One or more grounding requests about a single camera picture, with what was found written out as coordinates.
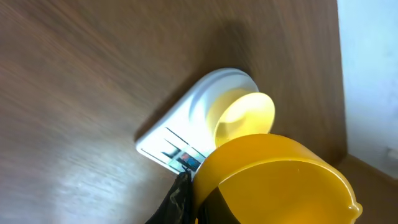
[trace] white surface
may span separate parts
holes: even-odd
[[[398,178],[398,1],[338,0],[348,151]]]
[[[250,76],[235,68],[222,68],[205,75],[137,140],[137,150],[176,174],[183,171],[176,158],[184,152],[203,162],[215,150],[214,139],[205,126],[207,112],[217,97],[236,88],[258,91]],[[170,143],[181,150],[172,159],[162,153],[175,151]]]

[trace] yellow cup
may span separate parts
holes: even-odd
[[[274,134],[236,138],[211,153],[193,180],[196,211],[216,188],[241,223],[352,224],[362,213],[340,172]]]
[[[212,104],[206,121],[216,147],[220,147],[241,136],[269,133],[274,118],[274,102],[268,95],[231,90]]]

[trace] white wall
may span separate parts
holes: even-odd
[[[398,0],[338,0],[350,154],[398,178]]]

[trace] digital scale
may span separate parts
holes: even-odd
[[[205,75],[137,140],[138,152],[176,174],[188,169],[195,175],[216,149],[213,133],[206,125],[209,109],[223,93],[235,89],[259,91],[247,73],[235,68]]]

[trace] white device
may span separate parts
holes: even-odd
[[[234,89],[258,92],[252,78],[235,68],[205,75],[137,140],[138,152],[176,174],[188,169],[194,175],[216,148],[207,113],[219,96]]]

